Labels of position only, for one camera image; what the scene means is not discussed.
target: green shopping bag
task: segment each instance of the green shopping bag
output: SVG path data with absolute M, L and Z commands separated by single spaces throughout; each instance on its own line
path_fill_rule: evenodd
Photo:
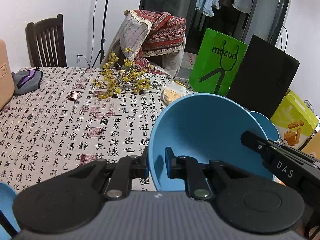
M 247 45 L 207 28 L 189 82 L 196 92 L 225 96 Z

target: yellow green box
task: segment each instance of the yellow green box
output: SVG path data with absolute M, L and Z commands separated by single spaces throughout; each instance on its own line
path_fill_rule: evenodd
M 318 119 L 293 91 L 289 91 L 271 121 L 286 145 L 299 149 L 318 125 Z

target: table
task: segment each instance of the table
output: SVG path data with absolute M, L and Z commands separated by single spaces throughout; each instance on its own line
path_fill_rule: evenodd
M 91 85 L 99 69 L 44 67 L 39 90 L 13 97 L 0 112 L 0 180 L 17 192 L 97 158 L 110 163 L 141 155 L 165 108 L 161 92 L 175 79 L 156 75 L 162 87 L 144 95 L 99 99 Z M 151 175 L 133 190 L 155 190 Z

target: dark brown chair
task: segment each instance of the dark brown chair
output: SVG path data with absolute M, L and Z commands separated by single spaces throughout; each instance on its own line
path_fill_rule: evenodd
M 49 18 L 37 23 L 30 22 L 26 28 L 27 43 L 33 67 L 66 67 L 63 38 L 63 16 Z

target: blue container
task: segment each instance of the blue container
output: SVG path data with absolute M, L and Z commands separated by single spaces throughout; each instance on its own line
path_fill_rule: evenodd
M 273 179 L 261 156 L 241 144 L 243 132 L 267 139 L 259 123 L 243 107 L 214 94 L 192 94 L 169 104 L 156 120 L 150 135 L 148 159 L 157 190 L 185 190 L 182 179 L 169 179 L 164 150 L 194 157 L 200 163 L 219 159 L 262 177 Z
M 257 120 L 264 132 L 266 133 L 270 141 L 278 141 L 280 139 L 279 132 L 273 122 L 269 118 L 265 117 L 263 114 L 258 112 L 250 112 L 250 114 Z
M 0 210 L 7 218 L 7 220 L 10 222 L 10 224 L 15 228 L 15 230 L 17 230 L 17 232 L 20 232 L 20 228 L 12 212 L 12 204 L 16 196 L 17 193 L 11 186 L 4 182 L 0 182 Z M 7 233 L 7 231 L 4 230 L 4 228 L 1 225 L 0 239 L 11 239 L 10 235 Z

